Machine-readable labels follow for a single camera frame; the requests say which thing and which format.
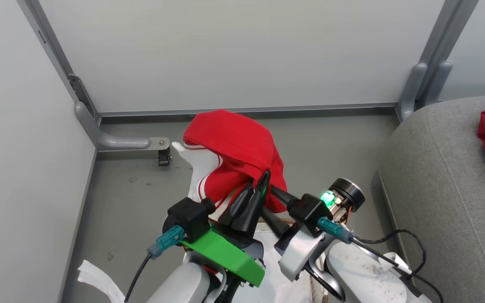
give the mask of teal connector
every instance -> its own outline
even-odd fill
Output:
[[[167,232],[164,232],[162,236],[156,239],[156,243],[151,245],[147,249],[147,253],[151,255],[151,259],[156,259],[171,246],[184,240],[184,230],[181,226],[174,226],[170,228]]]
[[[343,242],[350,244],[353,242],[353,233],[345,230],[342,226],[332,222],[331,220],[327,219],[327,217],[321,217],[317,221],[317,226],[322,229],[324,232],[331,234],[342,240]]]

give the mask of cable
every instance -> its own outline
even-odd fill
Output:
[[[145,258],[145,260],[143,260],[142,265],[140,266],[140,268],[136,272],[136,276],[134,276],[134,279],[132,280],[131,287],[128,288],[127,296],[125,297],[125,303],[127,303],[128,302],[128,298],[131,297],[131,292],[132,292],[132,290],[134,288],[134,285],[136,284],[136,281],[140,277],[140,274],[141,274],[141,272],[143,270],[143,267],[145,267],[145,265],[147,264],[147,261],[149,261],[149,259],[151,257],[152,257],[152,255],[150,253],[147,254],[147,257]]]
[[[422,267],[426,263],[426,248],[424,247],[424,244],[422,244],[422,240],[420,240],[420,238],[418,236],[416,236],[416,234],[414,232],[411,232],[410,230],[407,230],[407,229],[396,229],[393,232],[391,232],[390,234],[387,234],[384,238],[381,238],[381,239],[375,240],[375,241],[364,240],[364,239],[360,239],[359,237],[355,237],[355,239],[359,240],[362,243],[366,243],[366,244],[378,244],[378,243],[383,243],[383,242],[389,240],[390,238],[392,238],[392,236],[394,236],[395,234],[399,234],[400,232],[405,232],[406,234],[410,234],[411,236],[413,236],[413,238],[415,238],[416,241],[418,242],[420,249],[422,249],[422,263],[420,263],[420,265],[415,270],[413,270],[413,274],[418,274],[418,272],[422,269]],[[409,280],[411,277],[412,277],[412,274],[407,276],[406,279]]]
[[[367,251],[369,251],[370,253],[373,253],[374,255],[376,255],[377,257],[380,257],[381,259],[391,263],[392,265],[396,266],[396,267],[400,267],[398,263],[392,261],[391,259],[385,257],[384,255],[382,255],[381,253],[378,253],[376,250],[372,249],[371,247],[367,246],[367,245],[364,245],[363,243],[360,243],[360,240],[357,240],[355,239],[353,242],[353,244],[359,246],[359,247],[362,247],[364,249],[366,249]],[[431,284],[428,280],[422,278],[421,276],[415,274],[415,273],[411,273],[412,276],[414,276],[415,278],[419,279],[420,281],[428,284],[429,287],[431,287],[435,293],[437,293],[437,296],[439,297],[439,301],[441,303],[444,302],[443,300],[443,295],[441,295],[441,292],[437,289],[437,287],[435,287],[433,284]]]
[[[349,207],[349,209],[347,209],[347,215],[345,216],[345,221],[343,222],[344,224],[347,224],[347,222],[349,221],[349,215],[351,214],[351,207]]]

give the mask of white panel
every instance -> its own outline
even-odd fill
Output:
[[[397,102],[443,0],[40,0],[99,112]]]
[[[480,0],[448,60],[454,65],[440,100],[485,96],[485,0]]]
[[[95,148],[15,0],[0,1],[0,303],[55,303]]]

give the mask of green mount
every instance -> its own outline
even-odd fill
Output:
[[[212,229],[194,243],[181,243],[252,285],[259,287],[265,276],[265,270],[256,261]]]

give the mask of gray sofa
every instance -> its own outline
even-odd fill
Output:
[[[477,138],[484,109],[477,97],[416,111],[394,132],[379,168],[394,224],[420,236],[428,254],[420,274],[447,303],[485,303],[485,150]],[[399,240],[417,267],[418,244]]]

